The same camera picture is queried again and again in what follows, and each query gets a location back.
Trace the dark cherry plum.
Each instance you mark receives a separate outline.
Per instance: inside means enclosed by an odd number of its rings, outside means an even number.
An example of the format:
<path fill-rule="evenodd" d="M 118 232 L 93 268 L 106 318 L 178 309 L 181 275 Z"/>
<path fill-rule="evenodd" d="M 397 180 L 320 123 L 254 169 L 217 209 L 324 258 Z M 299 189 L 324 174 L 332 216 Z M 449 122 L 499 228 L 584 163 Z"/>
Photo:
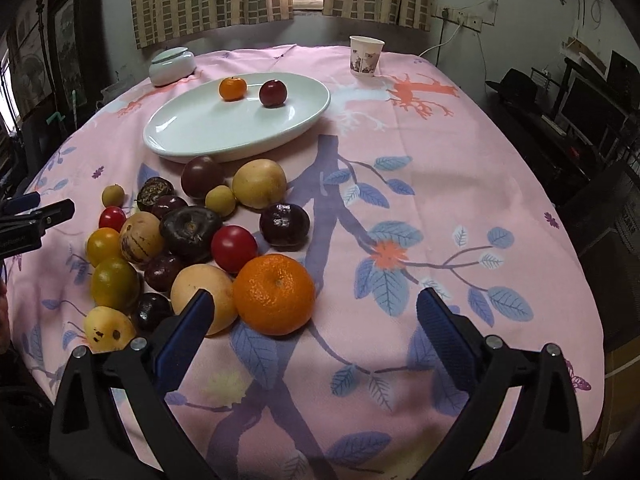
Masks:
<path fill-rule="evenodd" d="M 144 270 L 144 280 L 153 290 L 166 294 L 183 269 L 181 261 L 173 255 L 153 258 Z"/>

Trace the white oval plate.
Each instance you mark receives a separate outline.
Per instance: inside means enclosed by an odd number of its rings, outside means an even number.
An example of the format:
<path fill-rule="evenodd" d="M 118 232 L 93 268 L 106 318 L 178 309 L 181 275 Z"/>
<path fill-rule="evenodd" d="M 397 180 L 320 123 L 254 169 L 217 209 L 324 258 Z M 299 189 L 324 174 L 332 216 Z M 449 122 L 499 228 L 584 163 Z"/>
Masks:
<path fill-rule="evenodd" d="M 317 79 L 291 73 L 254 73 L 241 76 L 246 96 L 226 102 L 219 80 L 206 82 L 175 96 L 151 116 L 142 138 L 160 157 L 187 162 L 212 155 L 232 162 L 259 155 L 291 142 L 313 127 L 331 103 L 331 93 Z M 267 108 L 259 89 L 280 80 L 288 90 L 284 104 Z"/>

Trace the blackish small plum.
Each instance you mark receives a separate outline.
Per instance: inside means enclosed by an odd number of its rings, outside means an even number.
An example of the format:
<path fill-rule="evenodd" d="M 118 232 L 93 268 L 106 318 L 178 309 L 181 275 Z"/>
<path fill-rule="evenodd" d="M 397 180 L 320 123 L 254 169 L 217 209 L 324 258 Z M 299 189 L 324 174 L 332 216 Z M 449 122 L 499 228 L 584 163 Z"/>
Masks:
<path fill-rule="evenodd" d="M 157 292 L 145 292 L 130 314 L 137 332 L 149 336 L 164 322 L 174 315 L 170 301 Z"/>

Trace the dark red plum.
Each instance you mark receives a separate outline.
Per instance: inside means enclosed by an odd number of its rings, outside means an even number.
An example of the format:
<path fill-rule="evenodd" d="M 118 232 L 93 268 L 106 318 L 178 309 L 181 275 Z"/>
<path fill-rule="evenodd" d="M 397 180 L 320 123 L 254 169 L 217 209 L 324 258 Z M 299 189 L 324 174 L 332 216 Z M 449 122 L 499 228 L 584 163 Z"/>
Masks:
<path fill-rule="evenodd" d="M 259 101 L 264 107 L 276 108 L 282 106 L 288 98 L 288 88 L 284 82 L 271 79 L 262 84 L 258 92 Z"/>

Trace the pink floral tablecloth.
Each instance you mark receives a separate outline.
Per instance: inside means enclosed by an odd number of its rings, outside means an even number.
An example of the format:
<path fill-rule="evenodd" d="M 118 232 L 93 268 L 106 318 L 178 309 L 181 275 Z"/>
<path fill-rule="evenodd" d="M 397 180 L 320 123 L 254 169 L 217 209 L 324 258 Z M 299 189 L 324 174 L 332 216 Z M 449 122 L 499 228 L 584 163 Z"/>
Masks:
<path fill-rule="evenodd" d="M 602 327 L 577 256 L 544 189 L 484 112 L 442 72 L 386 53 L 357 78 L 344 47 L 220 51 L 168 87 L 142 81 L 95 114 L 34 182 L 73 219 L 13 258 L 9 319 L 29 373 L 54 398 L 92 309 L 86 241 L 101 194 L 181 170 L 143 130 L 175 96 L 225 76 L 294 73 L 322 81 L 318 124 L 271 153 L 310 239 L 294 252 L 314 279 L 314 317 L 286 339 L 243 324 L 203 342 L 176 419 L 226 479 L 402 479 L 426 461 L 466 396 L 438 368 L 416 322 L 421 288 L 516 348 L 558 344 L 582 430 L 604 396 Z"/>

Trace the dark computer monitor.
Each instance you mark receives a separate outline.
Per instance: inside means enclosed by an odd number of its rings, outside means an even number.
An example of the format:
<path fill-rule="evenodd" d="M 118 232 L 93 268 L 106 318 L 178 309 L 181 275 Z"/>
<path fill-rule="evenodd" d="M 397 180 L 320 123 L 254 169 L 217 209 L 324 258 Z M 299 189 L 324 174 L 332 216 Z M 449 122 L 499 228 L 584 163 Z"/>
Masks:
<path fill-rule="evenodd" d="M 628 118 L 624 110 L 580 75 L 574 75 L 560 107 L 578 138 L 604 159 L 612 156 Z"/>

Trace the dark purple plum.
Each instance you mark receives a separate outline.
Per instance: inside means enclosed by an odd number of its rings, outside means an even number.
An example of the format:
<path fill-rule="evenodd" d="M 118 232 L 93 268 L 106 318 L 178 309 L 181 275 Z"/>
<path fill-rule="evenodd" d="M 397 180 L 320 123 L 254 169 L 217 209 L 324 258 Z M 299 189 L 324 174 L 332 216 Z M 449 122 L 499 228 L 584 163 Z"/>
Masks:
<path fill-rule="evenodd" d="M 277 249 L 302 247 L 309 230 L 308 214 L 304 208 L 295 204 L 274 204 L 260 214 L 259 231 L 266 243 Z"/>

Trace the white wall power strip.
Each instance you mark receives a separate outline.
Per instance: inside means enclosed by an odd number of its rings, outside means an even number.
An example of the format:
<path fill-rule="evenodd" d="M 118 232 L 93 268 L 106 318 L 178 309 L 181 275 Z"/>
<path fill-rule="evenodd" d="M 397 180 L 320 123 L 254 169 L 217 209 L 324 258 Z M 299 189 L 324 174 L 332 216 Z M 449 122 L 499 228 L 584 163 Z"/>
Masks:
<path fill-rule="evenodd" d="M 469 14 L 462 9 L 450 8 L 450 6 L 436 6 L 432 15 L 434 18 L 456 24 L 463 28 L 472 30 L 473 32 L 481 32 L 483 28 L 483 19 L 479 15 Z"/>

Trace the tiny yellow-green longan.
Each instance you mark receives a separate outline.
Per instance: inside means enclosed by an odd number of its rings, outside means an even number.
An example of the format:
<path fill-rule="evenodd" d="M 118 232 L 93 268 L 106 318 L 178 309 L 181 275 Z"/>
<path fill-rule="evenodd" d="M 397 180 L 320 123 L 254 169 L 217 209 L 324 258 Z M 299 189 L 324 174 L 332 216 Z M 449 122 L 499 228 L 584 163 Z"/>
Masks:
<path fill-rule="evenodd" d="M 101 195 L 102 204 L 105 208 L 120 208 L 125 203 L 125 196 L 125 190 L 119 184 L 107 185 Z"/>

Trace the small orange tangerine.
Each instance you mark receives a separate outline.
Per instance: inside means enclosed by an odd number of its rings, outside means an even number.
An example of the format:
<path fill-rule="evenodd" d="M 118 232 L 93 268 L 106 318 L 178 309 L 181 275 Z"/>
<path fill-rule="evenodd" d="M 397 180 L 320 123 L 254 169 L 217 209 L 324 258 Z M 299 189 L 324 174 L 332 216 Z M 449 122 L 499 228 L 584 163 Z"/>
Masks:
<path fill-rule="evenodd" d="M 247 92 L 247 82 L 241 77 L 226 77 L 218 86 L 218 93 L 224 102 L 239 101 Z"/>

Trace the small dark plum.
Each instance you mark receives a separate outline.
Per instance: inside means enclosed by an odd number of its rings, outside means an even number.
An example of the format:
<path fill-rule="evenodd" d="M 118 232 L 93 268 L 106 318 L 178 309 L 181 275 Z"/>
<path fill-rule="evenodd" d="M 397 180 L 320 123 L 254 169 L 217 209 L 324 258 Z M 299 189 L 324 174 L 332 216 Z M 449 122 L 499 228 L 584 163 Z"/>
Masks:
<path fill-rule="evenodd" d="M 158 220 L 163 220 L 171 212 L 188 206 L 188 203 L 177 195 L 163 195 L 155 202 L 151 212 Z"/>

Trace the small yellow-green longan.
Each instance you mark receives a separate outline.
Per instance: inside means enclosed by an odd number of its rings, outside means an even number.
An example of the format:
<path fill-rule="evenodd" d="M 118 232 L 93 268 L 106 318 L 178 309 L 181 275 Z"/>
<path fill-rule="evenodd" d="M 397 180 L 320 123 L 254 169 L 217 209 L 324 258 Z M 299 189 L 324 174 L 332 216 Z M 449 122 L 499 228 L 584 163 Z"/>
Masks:
<path fill-rule="evenodd" d="M 230 217 L 236 208 L 236 198 L 228 185 L 218 185 L 205 196 L 205 207 L 221 218 Z"/>

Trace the small red cherry tomato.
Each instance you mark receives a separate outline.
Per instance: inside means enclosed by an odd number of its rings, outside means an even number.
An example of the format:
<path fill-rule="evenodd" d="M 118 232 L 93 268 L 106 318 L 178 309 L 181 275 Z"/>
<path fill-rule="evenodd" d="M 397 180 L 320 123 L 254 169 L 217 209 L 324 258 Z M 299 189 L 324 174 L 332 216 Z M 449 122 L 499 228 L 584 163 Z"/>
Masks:
<path fill-rule="evenodd" d="M 117 206 L 108 206 L 104 209 L 104 211 L 102 211 L 102 214 L 100 215 L 99 228 L 112 229 L 119 233 L 126 221 L 127 216 L 122 208 L 119 208 Z"/>

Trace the large orange mandarin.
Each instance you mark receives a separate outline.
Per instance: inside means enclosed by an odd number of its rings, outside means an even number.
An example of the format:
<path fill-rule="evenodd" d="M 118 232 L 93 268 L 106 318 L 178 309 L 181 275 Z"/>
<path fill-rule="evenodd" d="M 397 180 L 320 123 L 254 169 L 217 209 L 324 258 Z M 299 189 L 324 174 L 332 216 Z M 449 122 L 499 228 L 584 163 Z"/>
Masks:
<path fill-rule="evenodd" d="M 233 285 L 241 320 L 266 336 L 286 336 L 310 319 L 316 300 L 314 280 L 296 260 L 267 254 L 242 267 Z"/>

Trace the green yellow tomato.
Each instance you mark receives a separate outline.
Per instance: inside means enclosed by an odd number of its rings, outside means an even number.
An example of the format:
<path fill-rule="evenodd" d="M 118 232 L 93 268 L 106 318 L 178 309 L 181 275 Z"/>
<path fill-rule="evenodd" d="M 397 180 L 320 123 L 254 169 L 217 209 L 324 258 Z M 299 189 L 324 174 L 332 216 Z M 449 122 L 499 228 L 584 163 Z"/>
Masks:
<path fill-rule="evenodd" d="M 141 294 L 141 278 L 125 259 L 112 257 L 93 270 L 90 294 L 98 307 L 130 313 Z"/>

